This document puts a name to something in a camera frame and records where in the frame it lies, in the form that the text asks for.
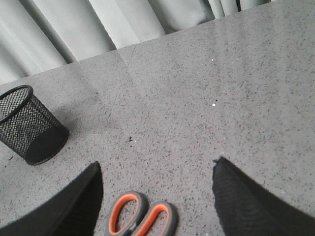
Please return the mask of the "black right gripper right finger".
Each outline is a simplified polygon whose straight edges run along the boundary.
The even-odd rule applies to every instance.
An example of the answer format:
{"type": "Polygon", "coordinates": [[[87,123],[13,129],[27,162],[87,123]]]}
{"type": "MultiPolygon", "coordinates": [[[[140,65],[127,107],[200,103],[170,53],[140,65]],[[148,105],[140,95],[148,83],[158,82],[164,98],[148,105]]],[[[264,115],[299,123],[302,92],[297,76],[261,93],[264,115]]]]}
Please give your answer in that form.
{"type": "Polygon", "coordinates": [[[215,209],[227,236],[313,236],[314,217],[262,187],[231,161],[215,160],[215,209]]]}

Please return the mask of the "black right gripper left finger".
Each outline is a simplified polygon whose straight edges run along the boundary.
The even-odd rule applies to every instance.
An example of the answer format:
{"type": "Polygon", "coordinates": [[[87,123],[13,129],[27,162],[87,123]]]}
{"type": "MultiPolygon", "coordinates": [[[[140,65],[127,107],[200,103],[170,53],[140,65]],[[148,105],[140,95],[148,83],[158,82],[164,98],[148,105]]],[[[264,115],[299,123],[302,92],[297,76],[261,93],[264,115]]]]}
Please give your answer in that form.
{"type": "Polygon", "coordinates": [[[98,162],[47,202],[1,228],[2,236],[92,236],[103,200],[98,162]]]}

